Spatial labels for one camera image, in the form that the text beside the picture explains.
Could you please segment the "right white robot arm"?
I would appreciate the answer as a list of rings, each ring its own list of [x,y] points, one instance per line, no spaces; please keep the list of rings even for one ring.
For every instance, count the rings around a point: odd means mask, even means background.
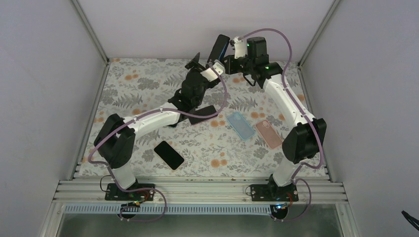
[[[327,124],[324,119],[315,118],[300,102],[286,79],[286,69],[276,62],[270,62],[265,38],[244,40],[243,37],[235,37],[230,44],[234,48],[234,54],[223,59],[226,73],[251,76],[248,83],[251,86],[258,84],[271,97],[290,128],[282,144],[284,159],[269,176],[266,185],[251,186],[254,192],[252,199],[284,200],[296,191],[295,177],[303,166],[309,166],[309,159],[319,154],[319,164],[312,168],[318,169],[323,165],[322,145]]]

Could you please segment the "black phone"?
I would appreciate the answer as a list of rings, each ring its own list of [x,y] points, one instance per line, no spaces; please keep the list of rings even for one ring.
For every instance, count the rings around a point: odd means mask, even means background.
[[[226,35],[218,35],[212,50],[209,54],[207,63],[215,62],[215,60],[221,61],[224,58],[226,50],[230,44],[230,38]]]
[[[185,162],[184,157],[166,141],[159,143],[154,148],[154,152],[168,165],[171,170],[177,170]]]

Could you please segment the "pink phone case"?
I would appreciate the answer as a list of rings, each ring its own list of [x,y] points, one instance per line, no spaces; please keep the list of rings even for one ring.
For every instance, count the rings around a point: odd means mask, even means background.
[[[255,124],[255,128],[269,148],[275,149],[282,145],[282,138],[278,135],[269,121],[260,121]]]

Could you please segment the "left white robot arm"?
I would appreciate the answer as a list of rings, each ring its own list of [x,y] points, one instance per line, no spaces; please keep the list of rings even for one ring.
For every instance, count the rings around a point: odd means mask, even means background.
[[[94,140],[93,150],[104,158],[102,164],[108,169],[118,187],[118,194],[124,199],[133,199],[137,191],[142,190],[129,164],[137,136],[176,125],[187,118],[210,119],[220,113],[220,110],[208,115],[195,112],[206,90],[223,83],[222,74],[225,73],[225,67],[218,59],[210,59],[203,66],[199,63],[199,57],[197,54],[185,66],[188,69],[186,78],[167,102],[134,117],[110,115]]]

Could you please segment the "phone from blue case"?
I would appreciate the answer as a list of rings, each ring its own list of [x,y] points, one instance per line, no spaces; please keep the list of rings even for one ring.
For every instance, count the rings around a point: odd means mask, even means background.
[[[175,128],[175,127],[177,127],[177,125],[178,125],[178,122],[177,123],[174,123],[174,124],[170,124],[170,125],[168,125],[169,127],[173,127],[173,128]]]

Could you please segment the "light blue phone case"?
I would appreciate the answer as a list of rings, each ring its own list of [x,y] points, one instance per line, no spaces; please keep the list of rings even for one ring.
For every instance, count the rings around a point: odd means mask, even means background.
[[[255,135],[255,131],[241,113],[232,113],[227,117],[227,121],[242,140],[246,141]]]

